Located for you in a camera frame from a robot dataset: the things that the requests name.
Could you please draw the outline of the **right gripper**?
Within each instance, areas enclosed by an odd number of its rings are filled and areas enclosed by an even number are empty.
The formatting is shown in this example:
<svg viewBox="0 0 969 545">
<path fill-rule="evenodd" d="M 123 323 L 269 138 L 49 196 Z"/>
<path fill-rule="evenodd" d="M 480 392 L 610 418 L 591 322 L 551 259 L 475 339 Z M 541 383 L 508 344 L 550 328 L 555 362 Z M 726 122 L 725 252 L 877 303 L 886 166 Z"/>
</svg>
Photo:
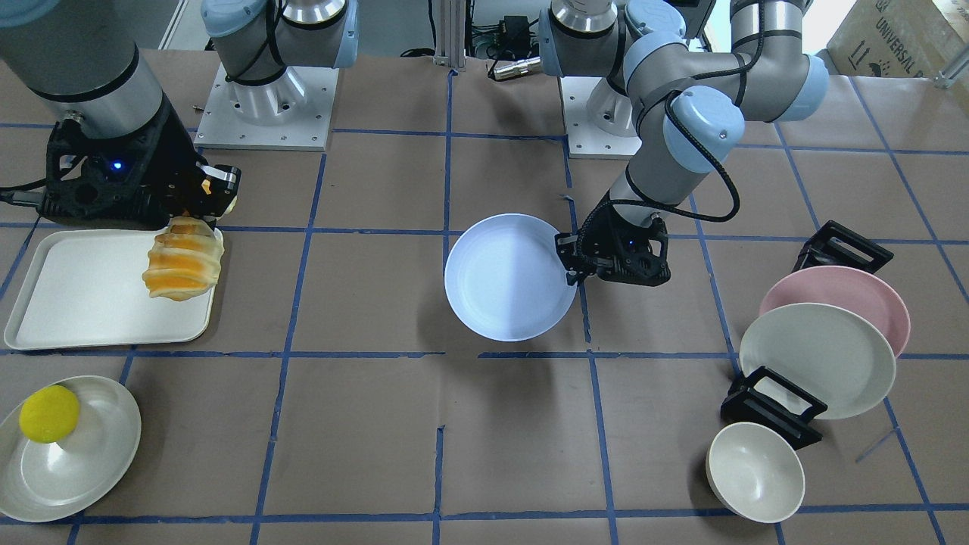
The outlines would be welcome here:
<svg viewBox="0 0 969 545">
<path fill-rule="evenodd" d="M 195 148 L 172 103 L 162 100 L 155 117 L 138 133 L 148 145 L 139 185 L 155 207 L 170 216 L 190 216 L 215 226 L 231 210 L 242 178 L 239 168 L 210 164 Z"/>
</svg>

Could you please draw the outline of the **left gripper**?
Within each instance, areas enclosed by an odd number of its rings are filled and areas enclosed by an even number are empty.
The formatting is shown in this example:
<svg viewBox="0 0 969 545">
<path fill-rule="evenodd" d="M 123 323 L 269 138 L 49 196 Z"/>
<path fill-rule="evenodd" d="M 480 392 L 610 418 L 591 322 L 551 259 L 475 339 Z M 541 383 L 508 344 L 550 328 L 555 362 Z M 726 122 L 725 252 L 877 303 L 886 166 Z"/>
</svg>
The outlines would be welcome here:
<svg viewBox="0 0 969 545">
<path fill-rule="evenodd" d="M 610 218 L 622 201 L 600 201 L 575 234 L 555 235 L 555 254 L 564 269 L 568 285 L 575 286 L 589 276 L 610 282 L 615 269 L 615 237 Z"/>
</svg>

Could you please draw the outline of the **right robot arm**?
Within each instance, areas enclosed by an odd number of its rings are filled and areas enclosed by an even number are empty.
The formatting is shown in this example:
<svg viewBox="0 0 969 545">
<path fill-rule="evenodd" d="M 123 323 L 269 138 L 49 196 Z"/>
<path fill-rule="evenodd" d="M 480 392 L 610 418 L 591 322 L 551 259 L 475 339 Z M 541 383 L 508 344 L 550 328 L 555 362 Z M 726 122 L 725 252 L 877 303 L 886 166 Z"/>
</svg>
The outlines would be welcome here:
<svg viewBox="0 0 969 545">
<path fill-rule="evenodd" d="M 221 129 L 244 146 L 326 142 L 312 76 L 354 64 L 356 1 L 204 1 L 205 31 L 223 75 L 201 133 Z M 58 117 L 45 175 L 2 189 L 11 206 L 45 220 L 98 229 L 214 230 L 238 197 L 239 168 L 211 164 L 191 138 L 108 1 L 4 1 L 2 59 Z"/>
</svg>

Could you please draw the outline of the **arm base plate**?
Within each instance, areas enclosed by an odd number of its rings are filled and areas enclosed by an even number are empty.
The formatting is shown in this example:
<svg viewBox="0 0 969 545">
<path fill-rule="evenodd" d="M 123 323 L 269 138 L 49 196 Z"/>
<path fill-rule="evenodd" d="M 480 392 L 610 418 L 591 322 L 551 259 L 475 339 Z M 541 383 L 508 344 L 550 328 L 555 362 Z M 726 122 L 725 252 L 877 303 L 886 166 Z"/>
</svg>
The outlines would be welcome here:
<svg viewBox="0 0 969 545">
<path fill-rule="evenodd" d="M 628 159 L 639 151 L 632 104 L 605 77 L 562 77 L 562 114 L 571 158 Z"/>
<path fill-rule="evenodd" d="M 194 142 L 205 149 L 325 151 L 339 69 L 288 67 L 264 86 L 218 72 Z"/>
</svg>

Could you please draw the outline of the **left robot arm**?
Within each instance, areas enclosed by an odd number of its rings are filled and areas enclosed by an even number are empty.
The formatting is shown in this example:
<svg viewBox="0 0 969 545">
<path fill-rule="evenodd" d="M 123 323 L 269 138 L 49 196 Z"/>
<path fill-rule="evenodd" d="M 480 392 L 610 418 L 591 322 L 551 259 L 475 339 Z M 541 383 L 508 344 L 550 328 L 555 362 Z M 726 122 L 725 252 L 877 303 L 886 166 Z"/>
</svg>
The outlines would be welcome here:
<svg viewBox="0 0 969 545">
<path fill-rule="evenodd" d="M 826 96 L 826 65 L 802 51 L 809 1 L 733 1 L 731 50 L 691 51 L 665 1 L 553 1 L 537 18 L 542 69 L 601 76 L 632 107 L 640 147 L 574 235 L 555 249 L 575 285 L 669 280 L 665 218 L 726 222 L 740 194 L 724 160 L 748 121 L 805 120 Z"/>
</svg>

